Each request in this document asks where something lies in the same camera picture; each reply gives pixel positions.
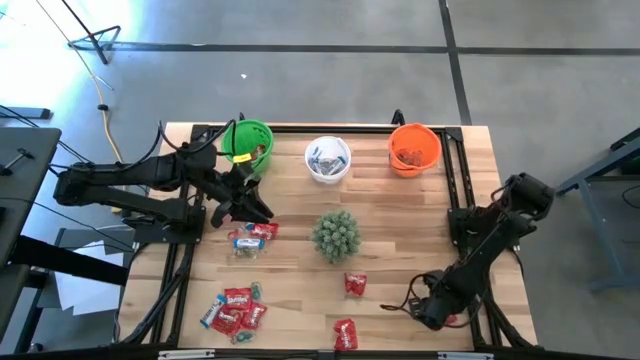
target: concrete floor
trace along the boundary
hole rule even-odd
[[[120,39],[129,41],[445,44],[437,0],[70,3],[91,29],[120,24]],[[82,36],[59,2],[45,4],[70,36]],[[449,8],[460,46],[640,46],[634,36],[640,3],[633,0],[450,0]],[[75,54],[32,1],[13,1],[8,14],[26,26],[0,19],[0,103],[51,108],[54,118],[42,125],[61,128],[68,144],[96,162],[115,160],[95,89]],[[109,66],[83,55],[115,88],[103,92],[125,160],[147,149],[158,120],[221,121],[239,111],[265,121],[388,123],[402,108],[409,121],[460,123],[446,55],[116,52]],[[527,171],[557,185],[638,126],[639,57],[461,56],[460,62],[471,119],[490,127],[503,178]],[[72,160],[63,152],[55,157]],[[94,226],[117,222],[107,208],[57,207],[53,181],[47,178],[38,201]],[[56,227],[42,226],[45,220],[77,227],[34,209],[25,232],[53,241]],[[540,344],[640,357],[633,341],[640,338],[640,293],[587,290],[608,268],[577,194],[556,201],[539,228],[523,240],[522,258]],[[12,349],[28,297],[25,291],[0,351]],[[91,319],[71,329],[73,341],[61,338],[63,316],[45,313],[36,340],[50,349],[109,341],[109,330],[95,329],[111,324]]]

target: small plant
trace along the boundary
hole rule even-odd
[[[311,240],[316,243],[316,250],[329,263],[342,262],[358,252],[358,223],[348,211],[331,211],[322,216],[313,227]]]

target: candy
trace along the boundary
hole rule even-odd
[[[367,275],[344,273],[344,289],[347,294],[351,293],[356,296],[362,296],[367,286]]]
[[[227,302],[227,299],[224,296],[218,295],[216,297],[216,301],[213,303],[213,305],[211,305],[211,307],[209,308],[209,311],[207,311],[207,313],[204,314],[202,319],[200,319],[200,323],[205,328],[208,329],[209,326],[211,326],[211,322],[213,321],[213,318],[216,316],[216,314],[218,313],[220,308],[222,308],[225,302]]]
[[[233,255],[236,257],[255,259],[264,247],[264,240],[260,238],[233,239]]]
[[[211,327],[227,335],[234,336],[242,326],[242,314],[233,313],[229,305],[223,305],[211,322]]]
[[[339,320],[333,326],[336,332],[336,342],[333,348],[338,351],[356,350],[358,348],[358,336],[356,324],[351,319]]]
[[[224,289],[224,296],[227,298],[227,307],[230,310],[247,311],[251,308],[251,289]]]
[[[278,224],[253,224],[247,223],[247,230],[249,230],[249,235],[257,236],[259,238],[265,240],[272,240],[276,237],[278,233],[278,228],[280,225]]]
[[[260,283],[257,281],[251,283],[251,297],[253,301],[262,300],[262,286],[260,286]]]
[[[232,344],[248,343],[248,342],[252,342],[253,339],[255,338],[256,338],[255,332],[249,331],[249,330],[241,330],[236,334],[236,336],[231,338],[231,343]]]
[[[266,312],[267,307],[265,305],[254,302],[251,304],[251,309],[244,314],[242,326],[251,330],[257,329],[260,325],[260,319]]]

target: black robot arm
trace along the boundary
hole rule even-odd
[[[250,164],[234,164],[231,171],[220,173],[214,169],[216,148],[210,145],[190,152],[200,146],[200,143],[183,144],[184,151],[133,164],[75,164],[58,174],[54,198],[66,206],[96,203],[136,211],[163,226],[181,227],[197,219],[198,209],[189,206],[186,199],[156,200],[115,186],[144,185],[169,192],[188,183],[220,203],[211,217],[214,227],[222,225],[227,215],[236,221],[268,223],[273,213],[258,195],[259,181],[252,179]]]
[[[430,295],[409,301],[410,313],[430,329],[441,329],[449,315],[461,313],[481,301],[487,292],[486,274],[493,261],[514,241],[536,230],[534,222],[547,216],[554,196],[552,188],[525,173],[511,176],[493,195],[500,191],[500,198],[486,208],[450,212],[452,238],[472,250],[445,271],[421,276]],[[502,314],[493,299],[489,300],[488,311]],[[503,332],[509,332],[508,339],[519,338],[510,331],[512,327],[504,314],[498,318]]]

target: wooden tabletop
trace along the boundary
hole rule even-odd
[[[188,141],[193,125],[169,123],[166,132],[174,143]],[[476,202],[487,205],[490,193],[501,185],[489,130],[484,126],[462,129]],[[304,150],[317,136],[275,134],[272,163],[259,188],[280,230],[257,259],[232,256],[226,236],[239,224],[213,229],[207,221],[195,251],[179,346],[329,349],[335,339],[333,324],[352,318],[361,350],[472,349],[468,327],[434,332],[404,313],[379,307],[399,304],[414,275],[444,269],[456,260],[446,222],[450,204],[442,161],[419,177],[398,178],[388,167],[388,135],[341,134],[352,151],[351,169],[339,184],[322,185],[311,179],[304,163]],[[161,154],[168,152],[170,148],[163,144]],[[218,159],[219,171],[230,168],[224,158]],[[151,196],[177,195],[152,192]],[[212,211],[216,205],[210,202],[207,208]],[[465,206],[463,197],[461,206]],[[309,240],[317,218],[334,209],[351,211],[362,234],[359,254],[340,265],[328,264]],[[120,310],[121,337],[131,333],[156,300],[166,253],[167,245],[150,245],[134,261]],[[345,271],[367,273],[361,299],[345,297]],[[247,287],[253,281],[262,284],[268,306],[253,342],[231,345],[221,333],[200,325],[199,319],[223,289]],[[505,252],[495,261],[491,281],[506,316],[525,339],[535,343],[524,283],[512,254]],[[169,332],[174,303],[175,296],[167,306],[162,339]],[[459,315],[458,321],[465,319],[466,315]],[[480,322],[490,341],[483,312]]]

